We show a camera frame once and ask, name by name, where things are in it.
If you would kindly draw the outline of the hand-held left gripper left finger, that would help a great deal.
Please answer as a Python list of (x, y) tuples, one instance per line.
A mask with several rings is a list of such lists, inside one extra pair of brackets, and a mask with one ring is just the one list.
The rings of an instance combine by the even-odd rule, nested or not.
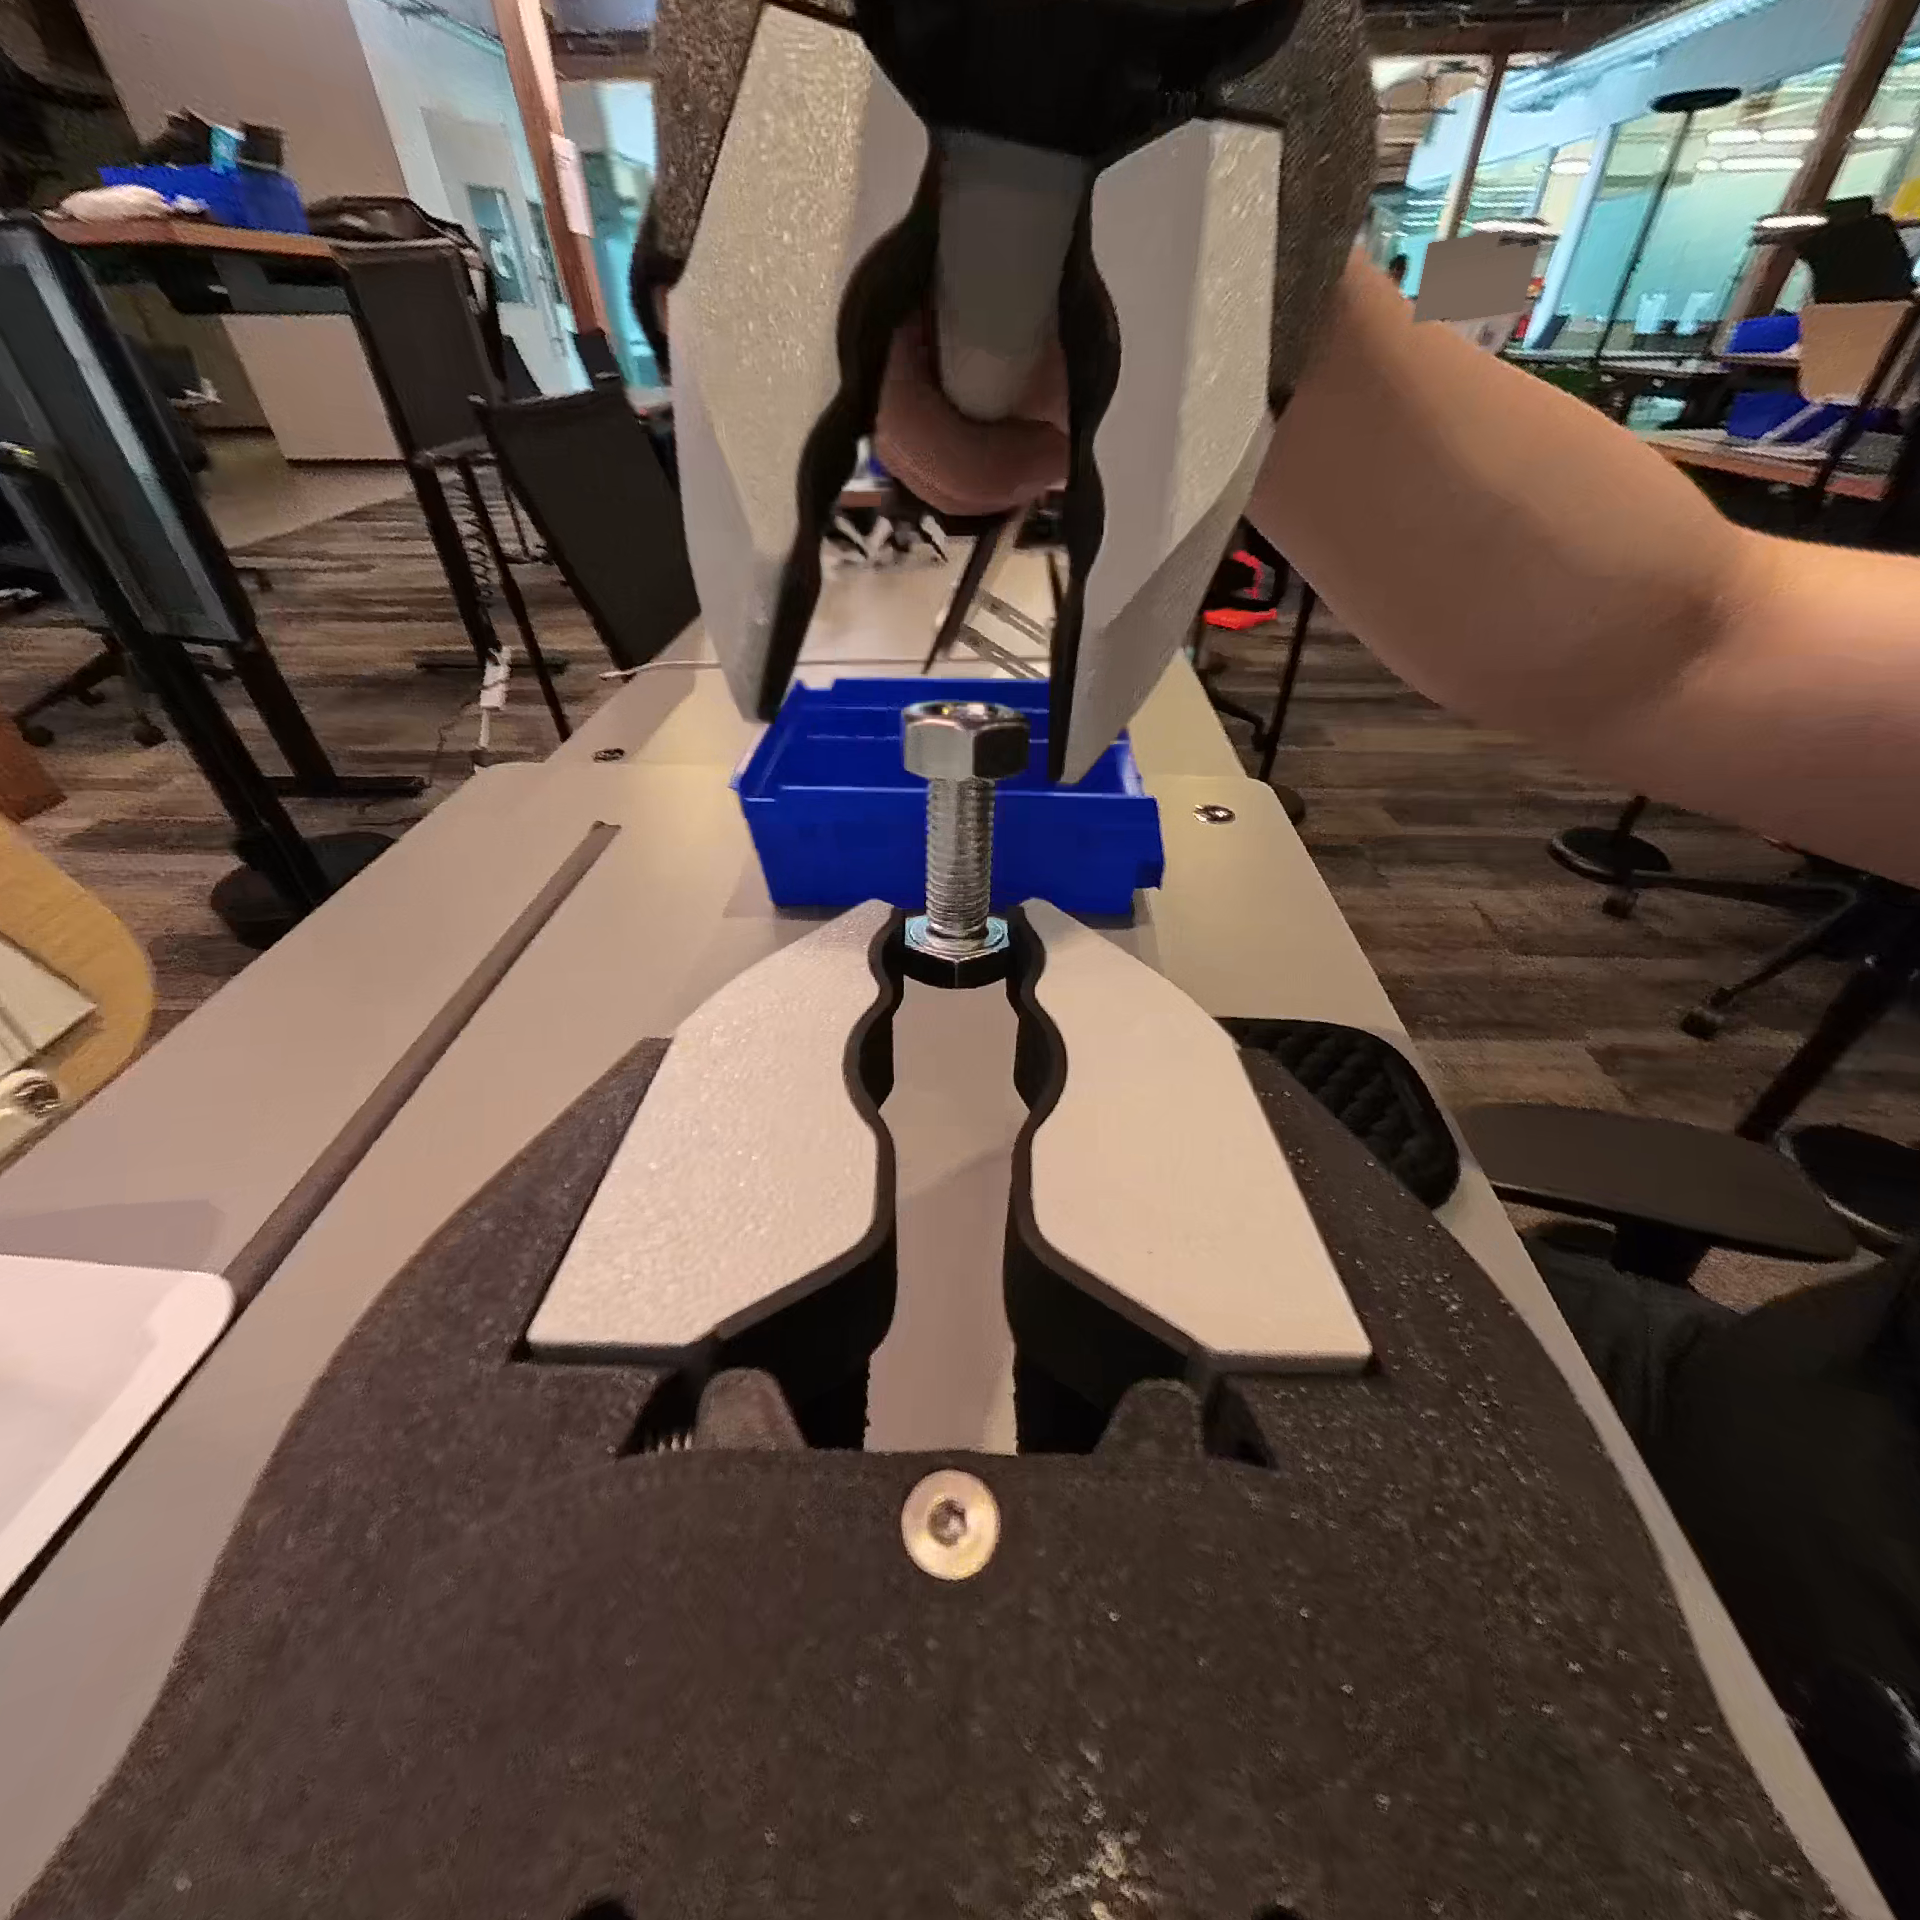
[(534, 1360), (636, 1363), (695, 1391), (774, 1378), (816, 1448), (860, 1448), (895, 1315), (899, 911), (767, 954), (667, 1042), (523, 1332)]

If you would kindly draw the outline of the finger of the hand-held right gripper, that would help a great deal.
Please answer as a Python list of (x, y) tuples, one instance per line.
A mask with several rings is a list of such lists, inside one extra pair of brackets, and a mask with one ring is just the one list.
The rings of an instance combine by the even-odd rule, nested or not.
[(1091, 560), (1055, 658), (1053, 776), (1076, 784), (1183, 647), (1274, 438), (1269, 352), (1284, 134), (1166, 133), (1091, 189), (1091, 269), (1118, 352), (1092, 399)]
[(850, 4), (660, 6), (660, 247), (704, 632), (771, 719), (894, 325), (931, 263), (931, 134)]

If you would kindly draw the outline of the silver hex nut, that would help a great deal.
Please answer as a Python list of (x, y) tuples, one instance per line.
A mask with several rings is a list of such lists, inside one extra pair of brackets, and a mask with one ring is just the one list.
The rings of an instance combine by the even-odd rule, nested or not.
[(938, 930), (928, 914), (902, 924), (900, 974), (938, 990), (967, 991), (1008, 979), (1014, 941), (1008, 918), (987, 917), (972, 932)]

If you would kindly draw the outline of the silver hex bolt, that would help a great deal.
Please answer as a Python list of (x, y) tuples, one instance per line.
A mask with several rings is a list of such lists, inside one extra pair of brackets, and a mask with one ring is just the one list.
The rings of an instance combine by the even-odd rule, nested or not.
[(935, 699), (902, 709), (902, 768), (925, 784), (924, 909), (938, 930), (991, 917), (995, 802), (1029, 759), (1027, 718), (1005, 703)]

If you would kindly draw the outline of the person's right forearm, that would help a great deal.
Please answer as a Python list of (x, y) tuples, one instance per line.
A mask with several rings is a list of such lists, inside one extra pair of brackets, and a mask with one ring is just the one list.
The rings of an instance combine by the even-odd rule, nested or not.
[(1918, 883), (1918, 563), (1726, 516), (1362, 251), (1250, 501), (1427, 699), (1595, 782)]

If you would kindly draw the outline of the person's right hand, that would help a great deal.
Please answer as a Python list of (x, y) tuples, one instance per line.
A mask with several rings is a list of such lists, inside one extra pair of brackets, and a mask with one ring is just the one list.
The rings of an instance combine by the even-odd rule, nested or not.
[(1060, 487), (1072, 461), (1066, 352), (1046, 338), (1014, 412), (964, 415), (938, 376), (933, 325), (915, 316), (894, 336), (871, 444), (880, 466), (935, 512), (976, 518), (1024, 507)]

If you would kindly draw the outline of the black foam pad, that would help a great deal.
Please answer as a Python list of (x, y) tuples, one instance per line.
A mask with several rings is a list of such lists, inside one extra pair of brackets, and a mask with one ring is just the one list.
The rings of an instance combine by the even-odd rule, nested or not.
[(1461, 1180), (1461, 1151), (1436, 1094), (1408, 1056), (1371, 1031), (1298, 1018), (1223, 1018), (1229, 1037), (1284, 1067), (1399, 1183), (1430, 1212)]

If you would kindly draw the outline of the red object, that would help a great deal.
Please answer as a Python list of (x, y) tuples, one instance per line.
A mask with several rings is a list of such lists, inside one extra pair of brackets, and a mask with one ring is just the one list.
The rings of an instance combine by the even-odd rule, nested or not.
[(1203, 621), (1226, 632), (1248, 632), (1280, 616), (1288, 565), (1240, 540), (1218, 565), (1203, 603)]

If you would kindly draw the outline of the black round stand base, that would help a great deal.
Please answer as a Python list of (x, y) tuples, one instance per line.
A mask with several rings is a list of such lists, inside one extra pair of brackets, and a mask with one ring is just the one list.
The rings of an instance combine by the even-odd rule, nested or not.
[(1646, 876), (1674, 871), (1668, 855), (1639, 832), (1642, 807), (1627, 804), (1604, 823), (1580, 823), (1556, 832), (1547, 844), (1549, 859), (1566, 872), (1635, 891)]

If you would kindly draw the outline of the black floor lamp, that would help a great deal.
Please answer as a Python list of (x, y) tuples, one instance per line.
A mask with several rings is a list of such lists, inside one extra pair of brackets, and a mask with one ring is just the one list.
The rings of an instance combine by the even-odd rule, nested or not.
[(1631, 245), (1626, 253), (1615, 287), (1608, 298), (1608, 303), (1604, 308), (1602, 320), (1597, 322), (1595, 340), (1592, 340), (1590, 356), (1588, 356), (1588, 367), (1592, 373), (1599, 373), (1599, 364), (1604, 360), (1604, 356), (1608, 352), (1613, 328), (1615, 328), (1615, 325), (1622, 316), (1622, 308), (1626, 308), (1627, 291), (1630, 291), (1631, 278), (1635, 278), (1635, 274), (1642, 266), (1642, 258), (1644, 258), (1646, 250), (1648, 250), (1648, 240), (1650, 240), (1650, 232), (1653, 232), (1653, 229), (1659, 220), (1659, 213), (1664, 210), (1664, 200), (1667, 200), (1667, 197), (1674, 187), (1677, 163), (1685, 156), (1685, 146), (1691, 138), (1693, 120), (1703, 112), (1717, 112), (1720, 107), (1727, 107), (1727, 106), (1736, 103), (1739, 98), (1741, 98), (1739, 86), (1717, 84), (1717, 86), (1671, 90), (1671, 91), (1656, 96), (1650, 103), (1653, 112), (1674, 120), (1671, 140), (1668, 140), (1668, 148), (1667, 148), (1667, 156), (1664, 156), (1661, 172), (1656, 173), (1655, 186), (1648, 191), (1648, 204), (1644, 205), (1639, 227), (1635, 230), (1635, 240), (1631, 240)]

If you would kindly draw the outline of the cardboard box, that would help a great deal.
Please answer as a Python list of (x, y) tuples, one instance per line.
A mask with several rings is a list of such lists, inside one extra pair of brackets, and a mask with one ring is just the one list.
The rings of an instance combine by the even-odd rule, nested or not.
[(1903, 407), (1916, 382), (1918, 298), (1808, 301), (1794, 389), (1808, 402)]

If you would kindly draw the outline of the dark monitor on stand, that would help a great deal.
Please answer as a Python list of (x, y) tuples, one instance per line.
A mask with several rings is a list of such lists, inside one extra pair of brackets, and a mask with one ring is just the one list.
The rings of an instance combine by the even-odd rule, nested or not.
[(230, 823), (210, 907), (251, 951), (333, 898), (391, 837), (304, 834), (302, 800), (416, 800), (406, 774), (344, 774), (309, 724), (213, 526), (173, 414), (76, 250), (3, 222), (4, 499), (69, 603), (115, 642)]

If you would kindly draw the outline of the white page holder bar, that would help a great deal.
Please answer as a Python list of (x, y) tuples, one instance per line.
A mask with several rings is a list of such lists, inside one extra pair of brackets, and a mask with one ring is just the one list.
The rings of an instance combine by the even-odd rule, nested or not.
[(36, 955), (3, 940), (3, 1147), (19, 1147), (63, 1115), (52, 1054), (83, 1037), (99, 1006)]

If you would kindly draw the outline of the wooden post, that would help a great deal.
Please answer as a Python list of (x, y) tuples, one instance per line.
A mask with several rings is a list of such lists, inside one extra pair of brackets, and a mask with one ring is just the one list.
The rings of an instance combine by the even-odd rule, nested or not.
[[(1778, 205), (1780, 216), (1810, 216), (1823, 210), (1832, 181), (1852, 151), (1854, 133), (1879, 98), (1883, 77), (1912, 27), (1916, 2), (1868, 2), (1845, 46), (1840, 72), (1815, 120), (1815, 133)], [(1741, 320), (1774, 308), (1791, 274), (1791, 253), (1778, 235), (1763, 235), (1748, 250), (1741, 278), (1718, 325), (1717, 347), (1726, 347)]]
[(1436, 240), (1450, 242), (1461, 235), (1461, 227), (1466, 224), (1467, 205), (1471, 200), (1471, 187), (1477, 181), (1477, 172), (1482, 167), (1482, 152), (1485, 140), (1490, 134), (1490, 125), (1496, 112), (1500, 93), (1504, 86), (1506, 69), (1510, 67), (1514, 48), (1509, 43), (1500, 43), (1485, 56), (1485, 75), (1484, 86), (1479, 91), (1479, 106), (1471, 118), (1471, 134), (1458, 157), (1453, 178), (1450, 182), (1447, 200), (1443, 205), (1443, 216), (1436, 227)]
[(522, 130), (543, 195), (543, 220), (588, 376), (613, 366), (607, 303), (592, 258), (592, 208), (576, 144), (565, 133), (560, 72), (542, 2), (493, 2)]

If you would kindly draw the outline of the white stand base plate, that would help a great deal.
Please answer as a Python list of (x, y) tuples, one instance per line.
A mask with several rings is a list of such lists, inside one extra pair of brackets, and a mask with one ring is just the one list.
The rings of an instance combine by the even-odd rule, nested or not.
[(3, 1256), (3, 1596), (162, 1412), (234, 1318), (204, 1270)]

